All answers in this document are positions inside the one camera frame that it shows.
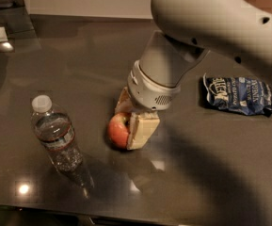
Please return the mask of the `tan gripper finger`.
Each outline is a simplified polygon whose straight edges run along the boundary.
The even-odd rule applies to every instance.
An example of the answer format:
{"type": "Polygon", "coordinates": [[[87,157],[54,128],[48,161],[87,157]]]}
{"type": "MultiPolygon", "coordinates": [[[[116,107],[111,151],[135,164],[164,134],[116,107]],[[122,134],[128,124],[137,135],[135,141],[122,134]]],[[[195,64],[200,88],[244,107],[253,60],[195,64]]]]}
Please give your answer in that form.
{"type": "Polygon", "coordinates": [[[128,88],[124,87],[120,93],[120,97],[117,101],[115,107],[115,113],[127,112],[131,113],[135,110],[134,105],[131,100],[131,96],[129,94],[128,88]]]}
{"type": "Polygon", "coordinates": [[[152,136],[160,123],[158,113],[142,112],[131,114],[129,120],[130,134],[127,141],[128,150],[141,149],[152,136]]]}

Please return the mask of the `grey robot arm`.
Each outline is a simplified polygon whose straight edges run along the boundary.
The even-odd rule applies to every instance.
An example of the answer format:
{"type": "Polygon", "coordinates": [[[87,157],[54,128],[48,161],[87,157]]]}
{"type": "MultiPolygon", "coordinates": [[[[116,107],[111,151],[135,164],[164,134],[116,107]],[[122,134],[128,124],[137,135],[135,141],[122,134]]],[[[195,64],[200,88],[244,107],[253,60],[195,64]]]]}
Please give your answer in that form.
{"type": "Polygon", "coordinates": [[[143,147],[184,75],[209,52],[272,84],[272,13],[245,0],[151,0],[156,31],[132,67],[107,134],[119,148],[143,147]]]}

